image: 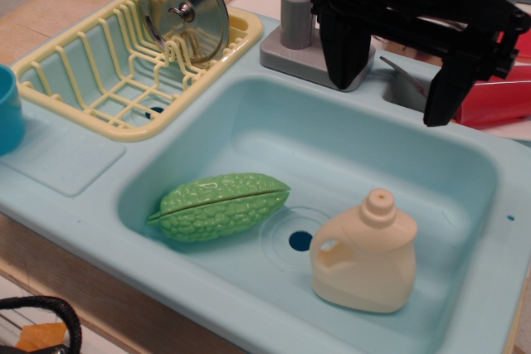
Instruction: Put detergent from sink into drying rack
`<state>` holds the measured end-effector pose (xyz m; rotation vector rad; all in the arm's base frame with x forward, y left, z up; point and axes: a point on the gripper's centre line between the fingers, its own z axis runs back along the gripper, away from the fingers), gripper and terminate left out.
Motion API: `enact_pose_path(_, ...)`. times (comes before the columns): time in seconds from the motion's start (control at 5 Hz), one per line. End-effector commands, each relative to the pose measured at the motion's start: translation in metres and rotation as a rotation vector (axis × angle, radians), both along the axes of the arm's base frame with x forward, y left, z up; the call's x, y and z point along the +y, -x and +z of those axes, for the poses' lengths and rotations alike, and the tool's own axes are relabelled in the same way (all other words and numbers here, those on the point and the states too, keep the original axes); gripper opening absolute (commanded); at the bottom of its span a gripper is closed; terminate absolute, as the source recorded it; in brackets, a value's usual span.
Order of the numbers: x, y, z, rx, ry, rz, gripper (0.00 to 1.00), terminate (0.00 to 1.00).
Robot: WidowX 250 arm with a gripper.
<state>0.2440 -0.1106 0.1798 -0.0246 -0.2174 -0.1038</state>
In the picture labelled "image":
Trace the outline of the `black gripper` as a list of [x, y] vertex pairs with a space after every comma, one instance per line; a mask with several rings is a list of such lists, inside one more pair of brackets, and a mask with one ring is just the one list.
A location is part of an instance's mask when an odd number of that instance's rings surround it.
[[423, 122], [447, 125], [477, 78], [504, 78], [530, 17], [507, 0], [317, 0], [329, 78], [347, 90], [368, 65], [370, 37], [439, 56]]

